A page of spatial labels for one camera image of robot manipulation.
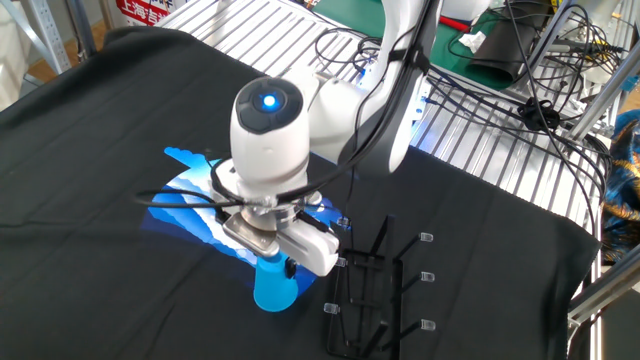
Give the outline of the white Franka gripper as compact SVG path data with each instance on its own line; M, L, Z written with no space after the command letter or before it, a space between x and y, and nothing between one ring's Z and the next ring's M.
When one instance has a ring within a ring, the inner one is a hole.
M327 276L339 257L340 241L334 233L321 231L302 220L278 230L276 241L280 250L289 256L284 263L288 279L295 277L296 262L318 277Z

